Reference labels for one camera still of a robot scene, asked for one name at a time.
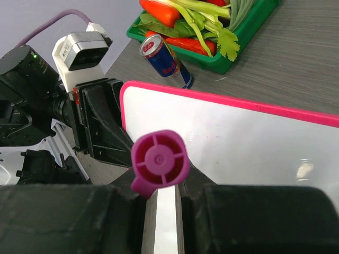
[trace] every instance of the green crate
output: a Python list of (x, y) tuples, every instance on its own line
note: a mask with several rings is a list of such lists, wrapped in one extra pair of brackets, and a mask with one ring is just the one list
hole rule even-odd
[[(257, 0), (257, 3), (252, 7), (247, 17), (234, 32), (239, 38), (240, 52), (244, 50), (279, 2), (280, 0)], [(133, 24), (139, 24), (139, 22), (140, 18), (138, 17)], [(128, 29), (127, 36), (139, 42), (143, 42), (145, 39), (144, 36), (139, 34), (139, 29), (134, 28), (133, 25)], [(232, 65), (232, 62), (228, 58), (223, 57), (219, 52), (214, 57), (207, 57), (175, 46), (171, 46), (171, 48), (173, 48), (179, 59), (199, 65), (201, 69), (224, 74)]]

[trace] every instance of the gray tabletop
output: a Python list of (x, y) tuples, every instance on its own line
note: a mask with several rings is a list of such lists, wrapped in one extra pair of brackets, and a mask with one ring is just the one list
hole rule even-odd
[[(131, 41), (108, 72), (122, 81), (164, 81)], [(185, 63), (193, 90), (339, 115), (339, 5), (337, 0), (281, 0), (279, 7), (224, 75)], [(79, 155), (95, 183), (124, 169)]]

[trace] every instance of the plastic cap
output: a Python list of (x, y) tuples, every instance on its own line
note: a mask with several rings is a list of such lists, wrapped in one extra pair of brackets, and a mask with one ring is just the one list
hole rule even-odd
[(147, 134), (132, 147), (132, 165), (136, 178), (132, 190), (150, 198), (156, 189), (185, 180), (190, 170), (186, 146), (174, 131)]

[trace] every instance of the red bull can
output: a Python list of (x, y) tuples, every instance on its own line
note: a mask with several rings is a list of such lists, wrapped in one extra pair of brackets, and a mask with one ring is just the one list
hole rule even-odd
[(159, 34), (146, 38), (140, 46), (139, 53), (160, 76), (170, 79), (174, 86), (190, 89), (193, 85), (192, 75)]

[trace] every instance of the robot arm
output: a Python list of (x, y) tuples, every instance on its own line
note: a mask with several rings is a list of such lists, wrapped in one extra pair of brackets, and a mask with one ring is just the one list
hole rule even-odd
[(105, 78), (99, 65), (111, 43), (93, 23), (86, 32), (61, 38), (52, 53), (59, 74), (28, 45), (0, 59), (0, 147), (31, 146), (54, 136), (56, 119), (72, 128), (76, 151), (131, 167), (133, 143), (122, 129), (119, 105), (123, 83)]

